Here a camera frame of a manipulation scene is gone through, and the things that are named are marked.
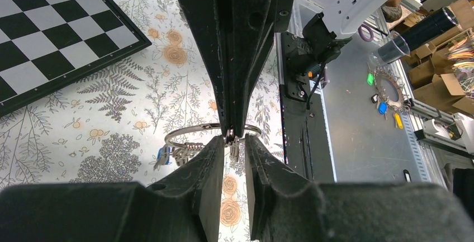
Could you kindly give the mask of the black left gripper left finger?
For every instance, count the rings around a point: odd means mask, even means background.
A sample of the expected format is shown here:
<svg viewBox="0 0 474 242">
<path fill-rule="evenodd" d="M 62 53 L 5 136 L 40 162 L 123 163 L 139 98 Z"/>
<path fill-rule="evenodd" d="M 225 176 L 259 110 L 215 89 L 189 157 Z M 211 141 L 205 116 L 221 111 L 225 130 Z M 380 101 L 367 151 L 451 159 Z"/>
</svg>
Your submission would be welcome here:
<svg viewBox="0 0 474 242">
<path fill-rule="evenodd" d="M 2 241 L 217 241 L 224 140 L 145 187 L 24 184 L 1 192 Z"/>
</svg>

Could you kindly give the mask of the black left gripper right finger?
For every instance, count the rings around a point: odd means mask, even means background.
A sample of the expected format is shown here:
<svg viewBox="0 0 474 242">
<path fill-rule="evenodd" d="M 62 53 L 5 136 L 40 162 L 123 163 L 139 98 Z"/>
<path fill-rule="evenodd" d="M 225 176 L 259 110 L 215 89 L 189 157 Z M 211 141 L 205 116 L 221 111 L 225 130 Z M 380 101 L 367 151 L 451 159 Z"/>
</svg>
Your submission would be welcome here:
<svg viewBox="0 0 474 242">
<path fill-rule="evenodd" d="M 312 182 L 251 135 L 245 155 L 252 240 L 473 240 L 473 221 L 439 185 Z"/>
</svg>

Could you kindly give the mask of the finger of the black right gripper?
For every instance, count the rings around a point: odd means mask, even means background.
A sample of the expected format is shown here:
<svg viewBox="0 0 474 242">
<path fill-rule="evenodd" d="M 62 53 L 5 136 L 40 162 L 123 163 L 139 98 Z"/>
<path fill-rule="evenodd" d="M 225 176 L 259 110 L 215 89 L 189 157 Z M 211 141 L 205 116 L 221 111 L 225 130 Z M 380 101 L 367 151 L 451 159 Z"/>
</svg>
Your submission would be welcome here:
<svg viewBox="0 0 474 242">
<path fill-rule="evenodd" d="M 241 137 L 252 90 L 263 68 L 272 37 L 275 0 L 232 0 L 230 126 Z"/>
<path fill-rule="evenodd" d="M 226 134 L 228 125 L 225 96 L 228 86 L 225 85 L 224 67 L 226 37 L 229 19 L 228 0 L 178 0 L 179 7 L 189 25 L 192 36 L 208 72 L 215 94 L 221 132 Z"/>
</svg>

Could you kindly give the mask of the blue key tag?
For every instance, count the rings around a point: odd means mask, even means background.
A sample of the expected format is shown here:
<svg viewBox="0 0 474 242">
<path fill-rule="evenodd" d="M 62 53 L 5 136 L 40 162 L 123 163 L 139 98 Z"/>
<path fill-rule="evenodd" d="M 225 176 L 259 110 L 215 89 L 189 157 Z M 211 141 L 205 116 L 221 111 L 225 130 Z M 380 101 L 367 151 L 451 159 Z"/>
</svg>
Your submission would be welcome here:
<svg viewBox="0 0 474 242">
<path fill-rule="evenodd" d="M 156 162 L 153 165 L 153 170 L 159 170 L 160 167 L 170 164 L 170 155 L 172 147 L 165 145 L 160 148 L 157 153 Z"/>
</svg>

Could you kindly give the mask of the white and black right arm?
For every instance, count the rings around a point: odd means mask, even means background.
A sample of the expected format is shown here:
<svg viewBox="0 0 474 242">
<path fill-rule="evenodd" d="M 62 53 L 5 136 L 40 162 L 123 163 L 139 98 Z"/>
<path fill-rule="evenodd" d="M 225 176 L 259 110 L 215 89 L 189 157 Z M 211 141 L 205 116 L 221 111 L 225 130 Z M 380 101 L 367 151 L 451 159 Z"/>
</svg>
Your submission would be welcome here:
<svg viewBox="0 0 474 242">
<path fill-rule="evenodd" d="M 241 137 L 249 100 L 274 42 L 286 31 L 294 0 L 178 0 L 214 88 L 221 130 Z M 336 51 L 386 0 L 317 0 L 310 35 L 317 58 Z"/>
</svg>

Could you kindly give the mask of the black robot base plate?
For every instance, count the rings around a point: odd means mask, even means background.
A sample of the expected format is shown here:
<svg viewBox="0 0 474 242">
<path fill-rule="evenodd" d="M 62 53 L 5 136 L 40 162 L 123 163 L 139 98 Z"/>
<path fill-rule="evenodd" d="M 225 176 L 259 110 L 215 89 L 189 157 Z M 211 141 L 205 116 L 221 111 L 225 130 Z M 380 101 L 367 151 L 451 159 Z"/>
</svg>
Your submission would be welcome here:
<svg viewBox="0 0 474 242">
<path fill-rule="evenodd" d="M 284 163 L 310 181 L 336 182 L 336 174 L 319 93 L 311 93 L 307 75 L 291 70 L 299 38 L 284 32 L 275 35 Z"/>
</svg>

